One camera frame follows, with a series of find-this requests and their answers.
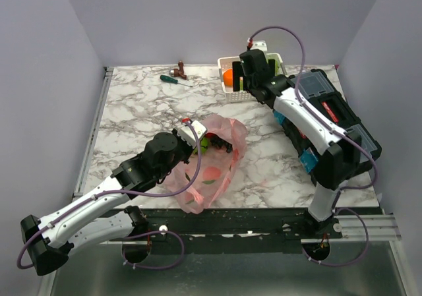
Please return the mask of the orange fake orange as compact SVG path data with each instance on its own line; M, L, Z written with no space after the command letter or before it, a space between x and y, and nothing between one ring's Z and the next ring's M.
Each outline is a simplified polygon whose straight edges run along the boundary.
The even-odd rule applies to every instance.
M233 69L228 69L223 73L223 81L225 86L233 86Z

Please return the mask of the pink plastic bag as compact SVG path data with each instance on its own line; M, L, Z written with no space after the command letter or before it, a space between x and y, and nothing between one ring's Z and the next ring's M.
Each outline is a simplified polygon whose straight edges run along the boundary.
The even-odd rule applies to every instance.
M200 171L194 183L175 196L183 211L194 214L209 208L227 191L247 147L248 131L240 121L211 114L202 120L202 124L207 128L206 137L209 140L215 135L219 136L232 144L233 151L228 154L210 143L208 151L201 154Z

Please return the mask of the green fruit with black trim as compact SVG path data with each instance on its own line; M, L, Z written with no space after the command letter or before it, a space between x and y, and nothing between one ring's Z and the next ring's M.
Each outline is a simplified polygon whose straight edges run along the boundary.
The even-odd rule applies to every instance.
M204 137L201 141L200 141L200 148L195 148L193 151L193 154L198 154L198 152L200 152L202 155L205 154L208 151L209 148L209 144L210 144L210 140L208 137Z

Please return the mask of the dark purple fake grapes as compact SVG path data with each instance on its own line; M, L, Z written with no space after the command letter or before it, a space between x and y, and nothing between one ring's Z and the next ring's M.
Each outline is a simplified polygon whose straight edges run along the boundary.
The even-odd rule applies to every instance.
M228 154L233 151L233 146L228 141L220 138L219 136L213 136L210 138L210 143L213 147L219 150L225 150Z

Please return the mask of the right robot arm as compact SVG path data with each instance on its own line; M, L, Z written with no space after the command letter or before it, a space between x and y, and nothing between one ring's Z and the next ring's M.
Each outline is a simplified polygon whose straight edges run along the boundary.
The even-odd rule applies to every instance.
M319 160L313 168L316 191L303 222L304 232L312 238L327 230L340 188L359 167L361 136L327 119L299 92L299 84L270 68L265 54L250 49L239 55L243 69L243 88L297 127L315 147Z

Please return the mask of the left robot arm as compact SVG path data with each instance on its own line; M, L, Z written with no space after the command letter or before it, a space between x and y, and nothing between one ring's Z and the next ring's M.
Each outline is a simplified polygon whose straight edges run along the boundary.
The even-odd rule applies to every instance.
M137 196L154 198L150 189L163 183L179 163L188 163L193 152L199 150L203 136L190 125L158 133L141 153L122 162L86 195L44 217L25 217L20 223L24 245L16 260L17 268L34 268L37 275L44 276L62 267L76 249L91 244L153 235L178 238L168 229L149 230L146 217L134 206L108 218L104 215Z

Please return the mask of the white perforated plastic basket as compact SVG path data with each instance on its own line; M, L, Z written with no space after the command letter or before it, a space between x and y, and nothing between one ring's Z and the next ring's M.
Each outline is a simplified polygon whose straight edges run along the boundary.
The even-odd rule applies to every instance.
M270 60L275 61L274 69L276 75L286 74L284 62L278 53L265 52L264 54L268 63ZM254 99L248 92L243 90L242 77L239 78L239 91L234 90L233 62L238 60L238 57L221 57L218 59L218 70L220 73L222 90L227 103L246 102Z

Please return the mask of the black plastic toolbox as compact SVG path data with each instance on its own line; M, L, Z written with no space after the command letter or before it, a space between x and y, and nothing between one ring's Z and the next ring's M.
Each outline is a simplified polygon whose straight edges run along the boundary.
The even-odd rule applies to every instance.
M267 83L272 108L313 184L336 190L370 170L382 152L321 69L300 77L279 74Z

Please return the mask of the brown metal faucet valve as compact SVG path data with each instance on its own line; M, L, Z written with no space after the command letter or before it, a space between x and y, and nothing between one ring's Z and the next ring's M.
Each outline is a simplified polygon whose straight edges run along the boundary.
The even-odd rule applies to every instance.
M174 67L169 71L169 75L173 78L181 78L183 80L187 80L187 75L184 71L184 62L179 61L177 67Z

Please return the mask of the green handled screwdriver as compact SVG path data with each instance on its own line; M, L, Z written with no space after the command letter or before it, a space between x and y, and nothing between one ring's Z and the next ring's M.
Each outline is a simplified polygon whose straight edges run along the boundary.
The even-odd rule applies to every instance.
M186 82L181 82L181 81L177 80L176 78L173 78L173 77L170 77L170 76L164 75L164 74L160 75L160 80L162 82L165 82L165 83L168 83L168 84L178 84L178 85L186 86L186 87L189 87L189 88L193 87L193 85L191 85L191 84L188 84Z

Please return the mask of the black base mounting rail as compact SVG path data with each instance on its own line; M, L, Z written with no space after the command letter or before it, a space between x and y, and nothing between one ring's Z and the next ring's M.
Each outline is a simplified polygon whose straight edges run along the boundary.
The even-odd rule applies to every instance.
M143 254L296 254L302 243L342 238L339 221L311 221L304 208L215 208L199 214L143 208L122 251Z

